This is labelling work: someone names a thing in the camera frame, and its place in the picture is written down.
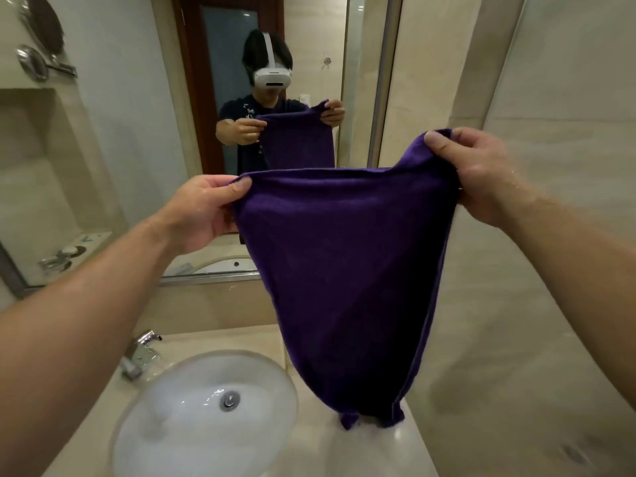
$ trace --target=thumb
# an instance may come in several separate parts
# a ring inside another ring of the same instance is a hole
[[[214,203],[220,207],[241,199],[247,194],[250,187],[252,187],[252,179],[250,177],[242,177],[235,183],[214,187],[210,191]]]
[[[424,143],[442,159],[458,167],[468,156],[470,148],[444,137],[439,132],[429,130],[424,134]]]

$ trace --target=countertop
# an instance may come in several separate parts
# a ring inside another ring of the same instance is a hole
[[[276,325],[168,335],[153,348],[162,356],[158,371],[199,353],[228,349],[260,353],[287,368],[298,391],[298,417],[287,447],[263,477],[438,477],[406,401],[402,402],[406,419],[392,429],[361,424],[344,431],[336,413],[286,364]],[[112,477],[107,465],[111,435],[142,386],[115,371],[44,477]]]

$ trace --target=vr headset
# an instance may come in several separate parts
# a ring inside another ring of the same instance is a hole
[[[254,72],[254,85],[259,88],[285,88],[291,83],[291,70],[274,60],[274,48],[269,33],[263,33],[265,46],[267,47],[268,65],[264,69]]]

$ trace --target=short sleeve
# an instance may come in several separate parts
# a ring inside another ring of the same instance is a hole
[[[287,101],[287,107],[285,112],[304,112],[309,108],[308,105],[299,102],[298,100],[290,99]]]
[[[240,100],[231,100],[226,102],[219,111],[219,120],[232,119],[237,120],[244,117],[242,113],[243,105]]]

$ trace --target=brown door frame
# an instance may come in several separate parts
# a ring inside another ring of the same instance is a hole
[[[268,16],[275,4],[275,17]],[[258,28],[262,31],[285,36],[283,0],[172,0],[177,21],[183,66],[186,72],[187,91],[195,121],[196,141],[199,146],[204,174],[224,174],[223,148],[216,138],[218,122],[214,81],[205,43],[205,25],[201,6],[237,8],[256,11]]]

